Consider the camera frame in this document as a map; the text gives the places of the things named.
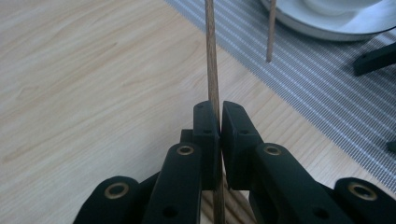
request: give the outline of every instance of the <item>wooden skewer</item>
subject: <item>wooden skewer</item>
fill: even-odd
[[[205,0],[205,14],[208,95],[209,101],[213,105],[219,127],[219,84],[213,0]],[[225,224],[221,151],[217,155],[217,165],[216,186],[213,191],[213,217],[214,223]]]
[[[268,40],[267,40],[267,57],[266,57],[266,61],[268,63],[272,61],[274,35],[275,35],[275,18],[276,18],[276,0],[271,0],[270,20],[268,26]]]

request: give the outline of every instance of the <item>light wood grain surface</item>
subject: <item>light wood grain surface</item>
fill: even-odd
[[[384,189],[217,53],[220,101],[243,105],[264,141],[330,187],[357,176]],[[0,223],[71,223],[106,178],[158,172],[206,99],[205,35],[164,1],[0,1]]]

